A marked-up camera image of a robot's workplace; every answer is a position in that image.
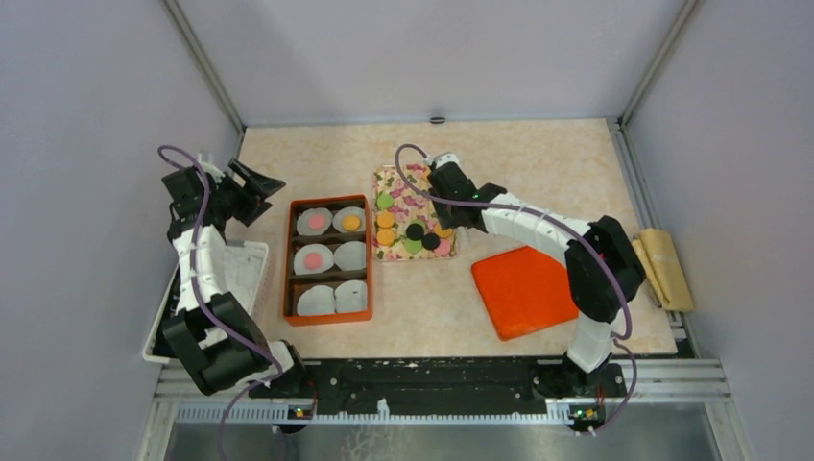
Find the floral tray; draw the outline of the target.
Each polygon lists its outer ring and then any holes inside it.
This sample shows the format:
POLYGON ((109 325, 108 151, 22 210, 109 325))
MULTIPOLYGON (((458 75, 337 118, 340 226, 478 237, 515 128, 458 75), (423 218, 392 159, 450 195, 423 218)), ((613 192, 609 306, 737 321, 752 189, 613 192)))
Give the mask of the floral tray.
POLYGON ((434 233, 434 226, 439 224, 433 202, 416 193, 413 188, 417 187, 424 192, 429 190, 429 168, 421 163, 407 164, 403 167, 406 177, 401 178, 393 165, 383 165, 373 172, 373 237, 372 255, 375 259, 383 262, 408 261, 419 259, 445 259, 457 254, 457 242, 454 234, 447 238, 452 244, 452 250, 447 257, 439 257, 433 252, 423 249, 416 255, 409 255, 405 252, 402 241, 408 239, 405 236, 407 226, 413 222, 421 222, 425 227, 425 233, 434 233), (376 217, 379 210, 376 206, 376 197, 382 192, 390 193, 394 199, 394 205, 388 209, 395 216, 395 225, 392 230, 395 232, 396 240, 391 247, 381 247, 377 244, 375 236, 380 228, 376 225, 376 217))

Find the orange cookie box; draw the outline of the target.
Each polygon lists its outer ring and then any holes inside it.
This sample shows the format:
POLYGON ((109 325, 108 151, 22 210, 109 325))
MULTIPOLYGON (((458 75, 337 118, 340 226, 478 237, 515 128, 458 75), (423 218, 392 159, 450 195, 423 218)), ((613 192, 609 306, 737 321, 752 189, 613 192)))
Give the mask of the orange cookie box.
POLYGON ((370 217, 359 194, 290 204, 282 307, 289 325, 372 319, 370 217))

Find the orange box lid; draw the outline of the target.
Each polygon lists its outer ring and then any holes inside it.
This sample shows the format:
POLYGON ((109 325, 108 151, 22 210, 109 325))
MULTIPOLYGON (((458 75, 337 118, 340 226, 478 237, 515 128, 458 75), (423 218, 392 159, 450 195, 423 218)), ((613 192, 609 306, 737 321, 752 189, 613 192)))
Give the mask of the orange box lid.
POLYGON ((473 263, 470 272, 502 341, 578 317, 565 268, 533 248, 519 247, 487 257, 473 263))

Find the metal tongs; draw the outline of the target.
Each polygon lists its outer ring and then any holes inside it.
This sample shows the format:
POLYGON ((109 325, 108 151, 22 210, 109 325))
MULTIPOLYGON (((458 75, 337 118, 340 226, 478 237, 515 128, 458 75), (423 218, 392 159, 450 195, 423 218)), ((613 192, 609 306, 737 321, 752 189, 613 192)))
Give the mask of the metal tongs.
POLYGON ((456 229, 456 242, 459 252, 467 252, 472 246, 470 230, 467 228, 456 229))

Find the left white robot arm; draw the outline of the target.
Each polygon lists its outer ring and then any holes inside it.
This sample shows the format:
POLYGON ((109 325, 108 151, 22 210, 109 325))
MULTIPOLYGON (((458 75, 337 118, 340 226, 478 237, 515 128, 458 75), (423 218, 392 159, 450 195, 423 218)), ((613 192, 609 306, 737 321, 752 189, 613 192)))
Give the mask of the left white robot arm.
POLYGON ((171 221, 167 237, 178 256, 178 301, 174 315, 160 324, 169 349, 205 395, 246 382, 251 388, 265 382, 285 397, 306 388, 308 373, 296 350, 285 340, 270 342, 251 314, 227 287, 224 255, 226 226, 237 220, 245 226, 262 216, 268 198, 285 183, 233 159, 222 171, 179 147, 161 145, 188 159, 163 177, 170 195, 171 221))

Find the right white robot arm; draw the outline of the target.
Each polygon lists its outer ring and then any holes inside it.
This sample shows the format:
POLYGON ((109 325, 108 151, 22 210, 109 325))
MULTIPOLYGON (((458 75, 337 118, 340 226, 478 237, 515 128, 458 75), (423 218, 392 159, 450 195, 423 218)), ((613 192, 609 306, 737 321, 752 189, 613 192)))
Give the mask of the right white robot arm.
POLYGON ((628 307, 646 280, 645 269, 620 222, 567 218, 532 206, 493 183, 476 186, 451 154, 425 160, 429 193, 446 228, 476 229, 510 238, 553 258, 565 270, 578 309, 576 332, 566 350, 563 384, 587 396, 602 381, 611 342, 632 333, 628 307))

